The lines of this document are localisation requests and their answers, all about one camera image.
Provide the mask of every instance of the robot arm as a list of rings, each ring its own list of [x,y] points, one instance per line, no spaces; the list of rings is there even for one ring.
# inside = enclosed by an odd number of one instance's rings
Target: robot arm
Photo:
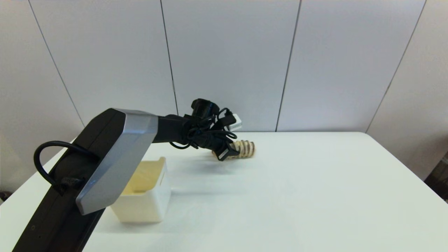
[[[40,165],[40,151],[60,142],[41,145],[34,161],[52,186],[14,251],[82,251],[104,209],[120,196],[151,143],[207,148],[220,161],[238,155],[230,146],[236,135],[224,130],[238,126],[237,116],[203,99],[195,100],[192,108],[192,115],[184,117],[108,109],[92,119],[73,144],[63,145],[69,149],[49,174]],[[224,110],[225,117],[219,119]]]

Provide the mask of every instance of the cream plastic bin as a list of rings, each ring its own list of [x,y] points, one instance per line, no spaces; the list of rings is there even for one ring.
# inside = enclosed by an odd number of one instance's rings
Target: cream plastic bin
[[[111,208],[121,222],[161,222],[170,197],[166,159],[161,157],[140,162]]]

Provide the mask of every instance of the black cable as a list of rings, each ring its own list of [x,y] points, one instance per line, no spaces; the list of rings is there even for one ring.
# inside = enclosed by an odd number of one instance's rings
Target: black cable
[[[50,141],[43,143],[37,147],[37,149],[34,152],[34,165],[36,166],[37,171],[40,173],[40,175],[47,180],[51,185],[56,186],[56,181],[50,177],[50,175],[43,169],[42,164],[40,163],[40,153],[43,151],[43,149],[50,147],[50,146],[60,146],[65,147],[70,150],[79,152],[81,154],[87,155],[87,156],[95,156],[95,154],[91,153],[90,151],[84,149],[81,146],[74,145],[72,143],[62,142],[62,141]]]
[[[188,147],[190,147],[190,143],[188,143],[187,145],[185,145],[185,146],[179,146],[179,145],[175,145],[173,142],[169,142],[169,144],[171,145],[171,146],[173,146],[174,148],[176,148],[176,149],[180,149],[180,150],[184,150],[184,149],[187,149]]]

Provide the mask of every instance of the white table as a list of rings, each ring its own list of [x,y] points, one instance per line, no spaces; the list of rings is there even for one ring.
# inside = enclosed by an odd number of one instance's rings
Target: white table
[[[84,251],[448,250],[448,205],[366,134],[238,135],[255,142],[254,158],[151,145],[144,160],[165,156],[172,183],[165,220],[124,225],[107,208]],[[0,207],[2,252],[48,188],[35,174]]]

